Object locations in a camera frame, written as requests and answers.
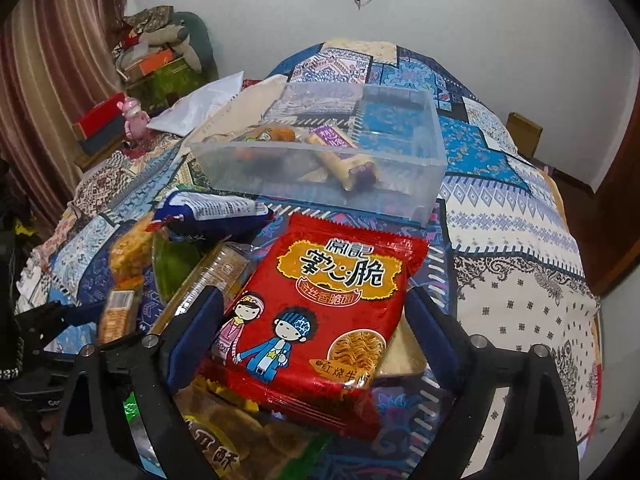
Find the grey box under red box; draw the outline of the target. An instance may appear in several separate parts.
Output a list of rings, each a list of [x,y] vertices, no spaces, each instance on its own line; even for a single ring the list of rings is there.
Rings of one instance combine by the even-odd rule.
[[[82,151],[89,156],[99,153],[115,140],[122,140],[125,136],[125,118],[117,116],[96,133],[87,139],[80,140],[79,145]]]

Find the orange box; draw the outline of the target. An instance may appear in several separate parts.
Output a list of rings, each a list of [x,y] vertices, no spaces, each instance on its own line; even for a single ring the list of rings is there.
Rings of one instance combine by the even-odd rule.
[[[137,81],[149,74],[152,74],[159,68],[162,68],[173,59],[174,51],[171,49],[164,49],[156,53],[149,54],[140,61],[134,62],[134,64],[124,70],[124,74],[128,80]]]

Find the purple roll snack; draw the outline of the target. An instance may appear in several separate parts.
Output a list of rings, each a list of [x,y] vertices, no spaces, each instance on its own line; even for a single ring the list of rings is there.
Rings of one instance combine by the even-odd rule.
[[[373,159],[363,154],[342,129],[330,125],[312,128],[307,142],[324,146],[317,155],[346,192],[368,190],[378,182],[378,167]]]

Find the pile of clothes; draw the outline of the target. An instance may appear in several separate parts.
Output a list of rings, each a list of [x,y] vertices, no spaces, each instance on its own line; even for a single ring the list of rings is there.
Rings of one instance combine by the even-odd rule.
[[[124,18],[122,38],[112,50],[116,73],[123,81],[134,82],[126,78],[124,70],[149,54],[171,49],[174,60],[182,58],[175,50],[175,45],[180,42],[179,27],[171,23],[175,12],[172,6],[156,6]]]

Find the green kiwi snack pack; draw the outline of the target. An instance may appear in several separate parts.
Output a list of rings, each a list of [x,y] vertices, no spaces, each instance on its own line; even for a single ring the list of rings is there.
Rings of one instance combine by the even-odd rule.
[[[201,254],[194,245],[173,242],[162,232],[153,235],[152,268],[162,304],[168,304],[200,260]]]

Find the green edged pastry bag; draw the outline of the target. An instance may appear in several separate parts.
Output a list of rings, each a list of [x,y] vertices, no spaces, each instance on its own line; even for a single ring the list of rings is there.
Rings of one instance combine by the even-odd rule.
[[[221,479],[305,479],[330,440],[202,376],[175,404]]]

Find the blue white red snack bag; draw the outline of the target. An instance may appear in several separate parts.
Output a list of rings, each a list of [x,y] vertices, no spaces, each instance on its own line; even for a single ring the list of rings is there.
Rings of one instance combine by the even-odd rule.
[[[261,230],[272,218],[269,207],[250,198],[175,190],[155,209],[145,231],[165,228],[186,240],[224,240]]]

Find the orange snack pack bottom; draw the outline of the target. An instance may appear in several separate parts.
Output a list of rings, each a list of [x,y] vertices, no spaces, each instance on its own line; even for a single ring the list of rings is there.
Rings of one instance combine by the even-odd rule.
[[[241,133],[236,142],[296,142],[293,128],[281,124],[265,124],[249,128]],[[238,148],[235,152],[237,159],[253,160],[260,158],[277,159],[286,154],[285,148]]]

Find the orange fried cracker snack bag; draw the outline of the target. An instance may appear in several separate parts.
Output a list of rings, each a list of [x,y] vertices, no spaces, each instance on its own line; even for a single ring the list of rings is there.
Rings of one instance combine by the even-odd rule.
[[[116,284],[142,276],[151,265],[153,232],[148,227],[152,220],[153,214],[148,212],[112,246],[108,263]]]

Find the striped red curtain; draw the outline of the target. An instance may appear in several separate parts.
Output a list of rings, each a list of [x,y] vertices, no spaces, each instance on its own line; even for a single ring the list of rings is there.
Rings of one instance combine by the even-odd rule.
[[[18,0],[1,23],[1,156],[54,228],[79,182],[73,125],[120,89],[112,47],[126,0]]]

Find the sandwich biscuit pack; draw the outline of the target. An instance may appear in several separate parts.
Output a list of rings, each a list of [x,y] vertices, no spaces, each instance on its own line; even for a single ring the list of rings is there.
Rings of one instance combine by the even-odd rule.
[[[152,324],[150,333],[159,335],[176,315],[188,312],[206,286],[220,291],[224,313],[227,313],[250,272],[252,262],[247,246],[230,242],[218,244],[188,274]]]

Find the red instant noodle snack bag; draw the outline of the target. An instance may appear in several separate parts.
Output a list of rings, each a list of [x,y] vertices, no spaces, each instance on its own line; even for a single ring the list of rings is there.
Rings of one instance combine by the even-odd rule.
[[[371,382],[427,249],[423,237],[293,214],[236,298],[202,375],[294,422],[374,440]]]

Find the pink rabbit toy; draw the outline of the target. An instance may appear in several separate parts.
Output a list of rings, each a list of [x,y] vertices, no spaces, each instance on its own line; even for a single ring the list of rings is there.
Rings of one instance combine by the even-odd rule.
[[[146,140],[149,137],[150,116],[142,108],[141,103],[135,98],[126,96],[122,102],[117,103],[117,107],[125,119],[124,128],[127,141],[137,144]]]

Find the clear plastic storage bin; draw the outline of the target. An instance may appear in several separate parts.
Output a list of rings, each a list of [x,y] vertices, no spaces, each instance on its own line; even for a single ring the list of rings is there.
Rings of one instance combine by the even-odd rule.
[[[257,122],[188,144],[232,194],[430,220],[447,159],[427,90],[290,82]]]

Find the white pillow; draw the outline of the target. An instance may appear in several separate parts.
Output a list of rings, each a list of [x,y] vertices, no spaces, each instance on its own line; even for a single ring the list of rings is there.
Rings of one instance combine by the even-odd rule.
[[[148,128],[184,138],[241,92],[243,77],[241,70],[194,90],[152,118]]]

